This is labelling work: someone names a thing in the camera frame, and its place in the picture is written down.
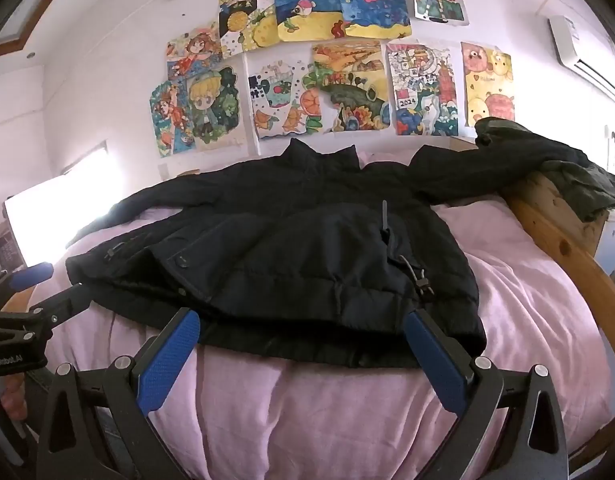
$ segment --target wooden bed frame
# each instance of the wooden bed frame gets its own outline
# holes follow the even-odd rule
[[[449,148],[476,149],[474,142],[453,137]],[[587,302],[615,354],[615,284],[594,260],[606,212],[583,223],[545,176],[532,173],[502,192],[508,206],[536,245],[567,273]],[[25,312],[32,289],[15,294],[4,310]],[[570,455],[570,473],[600,456],[615,439],[615,418]]]

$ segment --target metal screw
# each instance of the metal screw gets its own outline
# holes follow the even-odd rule
[[[70,370],[72,370],[72,365],[70,363],[63,363],[57,368],[57,375],[67,375],[70,373]]]
[[[125,368],[130,366],[131,362],[132,360],[127,357],[127,355],[123,355],[114,362],[114,366],[117,367],[119,370],[124,370]]]
[[[543,365],[536,365],[534,367],[534,371],[537,373],[537,375],[540,375],[541,377],[547,377],[547,375],[549,374],[549,372],[547,371],[547,367]]]
[[[492,368],[492,362],[487,358],[479,355],[476,359],[474,359],[474,364],[481,368],[481,370],[489,370]]]

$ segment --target air conditioner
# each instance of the air conditioner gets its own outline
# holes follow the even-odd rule
[[[549,22],[561,64],[615,101],[615,50],[609,40],[600,40],[565,16],[554,16]]]

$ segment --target window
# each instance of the window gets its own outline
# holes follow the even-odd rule
[[[26,265],[56,263],[76,232],[120,199],[116,165],[101,145],[61,176],[6,200],[12,234]]]

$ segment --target pink blanket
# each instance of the pink blanket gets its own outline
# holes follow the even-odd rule
[[[609,421],[609,368],[583,298],[502,201],[437,211],[478,282],[484,355],[499,368],[549,368],[575,449]],[[169,213],[89,235],[66,256]],[[69,285],[62,260],[32,304]],[[155,333],[93,304],[54,330],[48,366],[107,367]],[[350,370],[209,347],[192,353],[150,417],[185,470],[212,480],[412,480],[455,418],[420,370]],[[487,463],[503,417],[499,410],[469,478]]]

